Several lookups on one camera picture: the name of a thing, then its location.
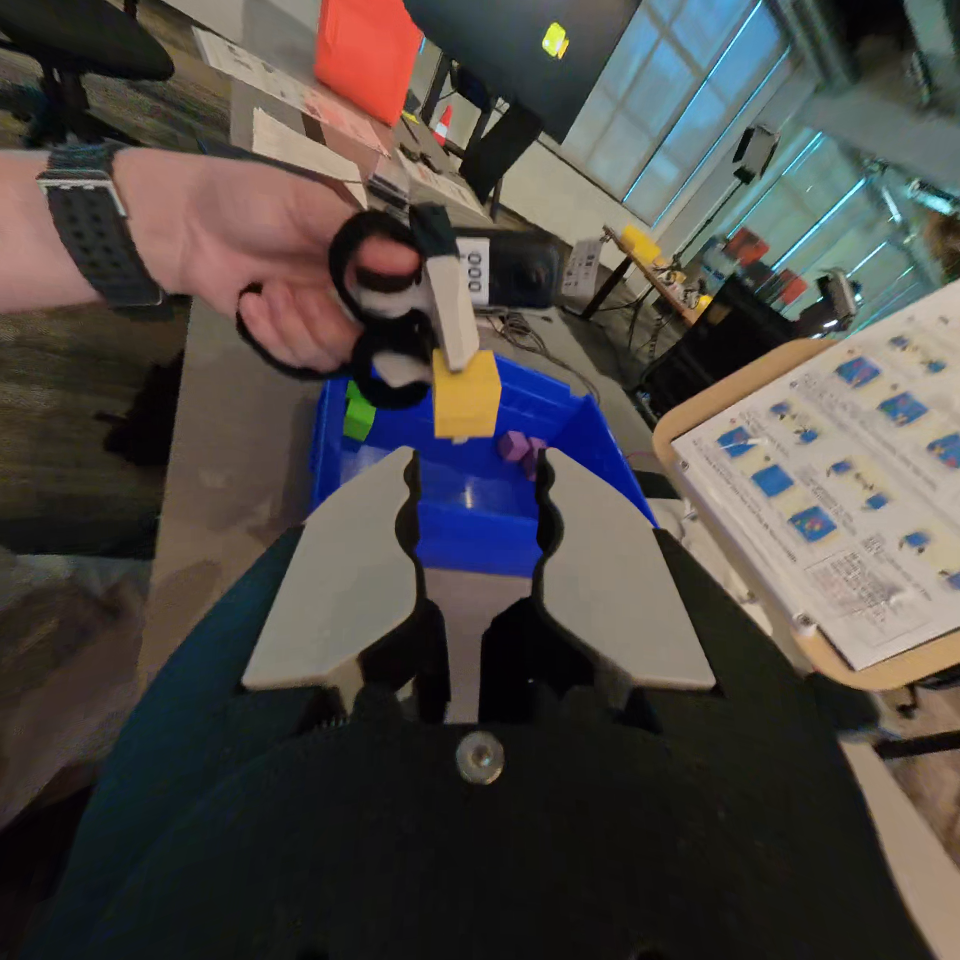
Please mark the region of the person's left forearm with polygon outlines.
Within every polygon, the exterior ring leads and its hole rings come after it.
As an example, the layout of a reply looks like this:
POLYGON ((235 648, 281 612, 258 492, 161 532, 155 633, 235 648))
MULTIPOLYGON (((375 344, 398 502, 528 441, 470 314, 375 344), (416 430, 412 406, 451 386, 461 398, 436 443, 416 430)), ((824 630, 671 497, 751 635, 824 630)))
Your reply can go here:
POLYGON ((1 313, 18 314, 102 300, 58 234, 37 176, 39 154, 3 153, 1 313))

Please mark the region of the wooden side table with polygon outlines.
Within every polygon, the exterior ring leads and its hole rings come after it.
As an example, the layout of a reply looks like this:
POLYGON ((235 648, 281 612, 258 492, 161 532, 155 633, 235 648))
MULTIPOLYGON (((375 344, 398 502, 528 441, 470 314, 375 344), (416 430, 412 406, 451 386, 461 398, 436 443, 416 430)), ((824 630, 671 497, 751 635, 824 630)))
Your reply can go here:
POLYGON ((703 312, 706 311, 706 306, 688 306, 688 302, 677 293, 681 290, 681 287, 677 283, 671 285, 666 282, 669 270, 666 268, 660 269, 653 263, 648 264, 633 258, 620 243, 620 234, 621 232, 618 233, 607 224, 603 226, 601 237, 604 239, 604 244, 612 244, 622 255, 621 261, 600 284, 592 300, 582 308, 582 311, 578 314, 579 319, 585 322, 592 321, 618 284, 626 279, 631 270, 634 270, 647 283, 649 290, 655 292, 666 303, 672 313, 681 320, 688 330, 693 328, 703 312))

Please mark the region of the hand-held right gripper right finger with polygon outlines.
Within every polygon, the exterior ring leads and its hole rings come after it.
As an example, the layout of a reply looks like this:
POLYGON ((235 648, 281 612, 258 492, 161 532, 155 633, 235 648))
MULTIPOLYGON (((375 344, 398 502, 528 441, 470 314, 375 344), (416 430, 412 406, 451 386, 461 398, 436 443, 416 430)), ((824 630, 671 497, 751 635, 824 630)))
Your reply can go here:
POLYGON ((538 454, 534 599, 594 662, 635 687, 711 690, 716 679, 653 522, 558 448, 538 454))

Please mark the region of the red storage crate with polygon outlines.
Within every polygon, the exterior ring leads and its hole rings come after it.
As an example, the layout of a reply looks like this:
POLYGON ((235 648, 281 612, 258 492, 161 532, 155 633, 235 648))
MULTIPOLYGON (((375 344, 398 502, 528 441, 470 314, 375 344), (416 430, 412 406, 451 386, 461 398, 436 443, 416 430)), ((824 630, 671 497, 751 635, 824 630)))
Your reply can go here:
POLYGON ((734 261, 735 275, 763 303, 774 307, 795 304, 808 289, 808 283, 786 267, 772 267, 764 260, 769 244, 758 234, 740 227, 726 240, 725 255, 734 261))

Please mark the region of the black cabinet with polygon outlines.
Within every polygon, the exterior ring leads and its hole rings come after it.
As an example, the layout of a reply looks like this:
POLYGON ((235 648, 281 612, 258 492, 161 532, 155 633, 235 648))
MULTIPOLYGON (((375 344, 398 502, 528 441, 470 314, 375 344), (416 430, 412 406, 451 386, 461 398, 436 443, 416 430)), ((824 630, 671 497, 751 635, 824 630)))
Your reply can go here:
POLYGON ((690 329, 647 366, 632 389, 633 397, 645 419, 655 424, 670 410, 799 336, 792 320, 734 275, 690 329))

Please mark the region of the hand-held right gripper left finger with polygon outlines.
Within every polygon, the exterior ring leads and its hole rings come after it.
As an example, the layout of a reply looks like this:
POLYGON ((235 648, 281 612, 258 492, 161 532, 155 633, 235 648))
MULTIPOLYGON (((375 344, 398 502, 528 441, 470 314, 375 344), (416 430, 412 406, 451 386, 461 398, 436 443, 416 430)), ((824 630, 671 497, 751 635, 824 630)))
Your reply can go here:
POLYGON ((307 517, 241 683, 289 690, 358 674, 424 594, 419 453, 398 447, 307 517))

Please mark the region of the studio softbox light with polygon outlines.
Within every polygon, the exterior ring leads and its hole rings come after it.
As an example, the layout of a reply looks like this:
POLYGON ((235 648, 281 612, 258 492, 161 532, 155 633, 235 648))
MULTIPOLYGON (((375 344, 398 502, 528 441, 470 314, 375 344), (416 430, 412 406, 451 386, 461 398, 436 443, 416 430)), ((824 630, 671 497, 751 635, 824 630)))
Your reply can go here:
POLYGON ((741 186, 750 186, 770 166, 781 141, 781 133, 762 124, 747 127, 733 155, 733 176, 741 186))

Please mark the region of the white printed papers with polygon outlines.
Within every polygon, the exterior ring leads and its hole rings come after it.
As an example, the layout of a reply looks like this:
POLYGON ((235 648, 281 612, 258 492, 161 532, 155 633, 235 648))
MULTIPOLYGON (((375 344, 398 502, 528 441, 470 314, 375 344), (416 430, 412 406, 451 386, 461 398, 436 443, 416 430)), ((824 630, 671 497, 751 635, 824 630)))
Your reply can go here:
POLYGON ((330 92, 304 84, 212 31, 193 27, 193 33, 201 57, 211 68, 308 115, 384 158, 390 156, 372 123, 330 92))

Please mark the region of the black office chair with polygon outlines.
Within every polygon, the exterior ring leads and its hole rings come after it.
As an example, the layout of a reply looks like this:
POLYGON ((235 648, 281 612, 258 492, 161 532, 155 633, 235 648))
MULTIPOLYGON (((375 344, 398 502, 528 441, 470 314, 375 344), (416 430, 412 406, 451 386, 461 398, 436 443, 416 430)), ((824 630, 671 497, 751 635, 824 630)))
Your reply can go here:
POLYGON ((131 82, 166 82, 175 66, 162 43, 137 18, 138 3, 3 1, 2 51, 40 67, 39 86, 2 82, 2 112, 25 126, 21 144, 42 149, 140 142, 90 112, 87 75, 131 82))

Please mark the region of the blue plastic bin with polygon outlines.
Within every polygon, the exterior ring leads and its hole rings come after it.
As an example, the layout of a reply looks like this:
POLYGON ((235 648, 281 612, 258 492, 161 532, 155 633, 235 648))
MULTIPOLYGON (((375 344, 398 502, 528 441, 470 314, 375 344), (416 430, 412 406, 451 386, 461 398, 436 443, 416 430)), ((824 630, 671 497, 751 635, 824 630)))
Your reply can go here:
POLYGON ((530 578, 542 555, 534 484, 505 462, 497 440, 519 431, 546 442, 603 479, 656 525, 642 489, 599 406, 548 375, 497 356, 501 402, 492 438, 456 446, 434 436, 432 399, 379 411, 365 440, 344 433, 348 381, 328 380, 317 405, 309 455, 308 510, 397 447, 419 454, 417 555, 426 569, 530 578))

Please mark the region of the white picture sign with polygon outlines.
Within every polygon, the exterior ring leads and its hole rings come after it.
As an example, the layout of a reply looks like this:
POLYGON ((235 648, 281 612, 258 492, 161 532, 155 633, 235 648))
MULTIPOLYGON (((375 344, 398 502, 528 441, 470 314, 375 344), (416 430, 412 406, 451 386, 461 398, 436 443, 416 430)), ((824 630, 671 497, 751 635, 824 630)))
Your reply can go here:
POLYGON ((598 273, 604 246, 602 237, 577 241, 563 269, 560 295, 574 307, 586 306, 598 289, 598 273))

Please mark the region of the yellow wooden cube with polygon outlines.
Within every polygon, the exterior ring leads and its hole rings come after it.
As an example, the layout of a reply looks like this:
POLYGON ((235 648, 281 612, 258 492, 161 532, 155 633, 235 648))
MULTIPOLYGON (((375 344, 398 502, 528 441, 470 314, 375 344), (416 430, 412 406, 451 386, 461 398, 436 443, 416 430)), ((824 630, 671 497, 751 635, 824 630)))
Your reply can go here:
POLYGON ((492 438, 501 400, 497 355, 479 350, 463 371, 453 372, 434 349, 432 372, 434 436, 455 445, 492 438))

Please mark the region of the orange plastic box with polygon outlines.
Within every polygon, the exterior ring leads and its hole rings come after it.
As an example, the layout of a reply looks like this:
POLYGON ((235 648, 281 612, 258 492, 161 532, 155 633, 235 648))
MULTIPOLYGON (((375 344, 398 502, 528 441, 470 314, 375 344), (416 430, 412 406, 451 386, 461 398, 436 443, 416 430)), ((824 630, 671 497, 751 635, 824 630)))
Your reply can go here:
POLYGON ((391 128, 401 120, 423 39, 402 1, 321 1, 314 76, 391 128))

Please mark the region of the pale desk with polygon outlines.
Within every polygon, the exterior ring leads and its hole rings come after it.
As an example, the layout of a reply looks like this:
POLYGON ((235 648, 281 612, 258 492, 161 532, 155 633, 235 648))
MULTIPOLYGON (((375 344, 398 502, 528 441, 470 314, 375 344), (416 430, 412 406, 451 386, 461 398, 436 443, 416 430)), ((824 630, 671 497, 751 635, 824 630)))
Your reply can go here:
MULTIPOLYGON (((300 133, 300 114, 226 80, 227 144, 249 148, 254 108, 300 133)), ((652 434, 614 381, 602 410, 630 465, 658 471, 652 434)), ((271 371, 221 316, 195 299, 174 426, 147 625, 139 658, 146 688, 189 631, 289 527, 309 513, 307 458, 320 385, 271 371)), ((474 721, 481 614, 520 598, 522 580, 427 570, 450 637, 447 719, 474 721)), ((958 869, 889 768, 863 743, 844 745, 906 906, 937 958, 958 958, 958 869)))

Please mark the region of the black wrist watch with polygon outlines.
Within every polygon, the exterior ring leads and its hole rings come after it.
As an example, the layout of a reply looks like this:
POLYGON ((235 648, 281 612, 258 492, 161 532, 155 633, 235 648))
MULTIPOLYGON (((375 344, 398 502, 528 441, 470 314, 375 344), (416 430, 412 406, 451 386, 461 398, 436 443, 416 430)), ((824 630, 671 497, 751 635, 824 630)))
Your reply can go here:
POLYGON ((66 143, 49 151, 36 182, 55 231, 78 272, 108 306, 159 309, 167 294, 147 270, 114 182, 119 141, 66 143))

